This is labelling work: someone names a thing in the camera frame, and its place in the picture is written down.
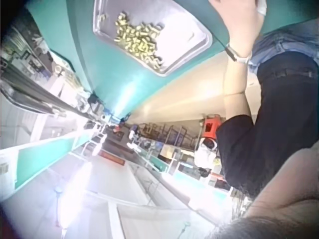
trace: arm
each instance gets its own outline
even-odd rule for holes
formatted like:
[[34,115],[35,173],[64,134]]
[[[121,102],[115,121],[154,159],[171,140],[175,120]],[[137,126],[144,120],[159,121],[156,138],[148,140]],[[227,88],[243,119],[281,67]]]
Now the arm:
[[[230,37],[230,47],[240,57],[248,57],[264,22],[257,12],[256,0],[210,0],[222,17]],[[248,66],[230,58],[224,76],[224,104],[226,118],[251,116],[245,90]]]

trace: belt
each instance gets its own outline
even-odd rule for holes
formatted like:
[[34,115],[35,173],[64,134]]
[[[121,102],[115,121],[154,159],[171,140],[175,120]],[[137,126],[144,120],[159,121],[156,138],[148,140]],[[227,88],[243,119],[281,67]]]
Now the belt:
[[269,80],[269,78],[275,79],[286,76],[305,76],[317,80],[318,72],[310,68],[299,68],[298,70],[287,68],[268,74],[266,77],[263,78],[263,81],[266,82],[267,80]]

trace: brass part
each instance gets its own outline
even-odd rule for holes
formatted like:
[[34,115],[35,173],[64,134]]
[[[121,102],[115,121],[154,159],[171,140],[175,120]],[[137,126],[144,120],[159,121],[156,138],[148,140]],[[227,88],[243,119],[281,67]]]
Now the brass part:
[[156,56],[156,38],[161,31],[158,26],[145,25],[144,23],[132,26],[127,15],[123,12],[118,16],[115,25],[117,26],[117,37],[114,41],[119,46],[153,69],[160,69],[161,60]]

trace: pole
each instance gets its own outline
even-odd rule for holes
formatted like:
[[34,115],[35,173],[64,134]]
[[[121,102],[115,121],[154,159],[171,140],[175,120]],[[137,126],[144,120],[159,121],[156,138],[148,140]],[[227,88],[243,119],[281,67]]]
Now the pole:
[[173,126],[169,127],[169,130],[168,130],[168,133],[167,133],[167,137],[166,137],[166,140],[165,140],[165,144],[167,144],[167,141],[168,141],[168,138],[169,138],[169,135],[170,135],[172,127]]
[[179,128],[179,131],[178,131],[177,137],[176,137],[175,142],[174,142],[174,146],[176,146],[176,144],[177,144],[178,137],[179,137],[179,135],[180,135],[180,132],[181,132],[181,129],[182,129],[182,128],[183,128],[183,126],[181,126],[181,127]]
[[202,133],[202,131],[203,131],[203,127],[204,127],[204,126],[202,126],[202,127],[200,128],[200,131],[199,131],[199,134],[198,134],[198,137],[197,137],[197,140],[196,140],[196,144],[195,144],[194,151],[196,151],[196,148],[197,148],[199,139],[200,139],[200,137],[201,137],[201,133]]

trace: person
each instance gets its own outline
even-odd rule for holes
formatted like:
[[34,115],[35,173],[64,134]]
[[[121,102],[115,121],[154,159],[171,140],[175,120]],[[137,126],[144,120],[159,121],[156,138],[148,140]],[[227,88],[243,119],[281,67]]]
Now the person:
[[[217,143],[228,184],[255,199],[296,151],[318,137],[318,18],[259,36],[255,0],[210,0],[229,31]],[[245,96],[248,68],[261,106],[255,124]]]
[[319,142],[294,153],[248,208],[244,217],[207,239],[317,239]]
[[[242,58],[229,59],[225,72],[221,163],[228,183],[254,201],[243,218],[207,238],[318,238],[318,19],[258,37],[264,16],[255,0],[210,2]],[[261,85],[255,124],[245,96],[248,67]]]

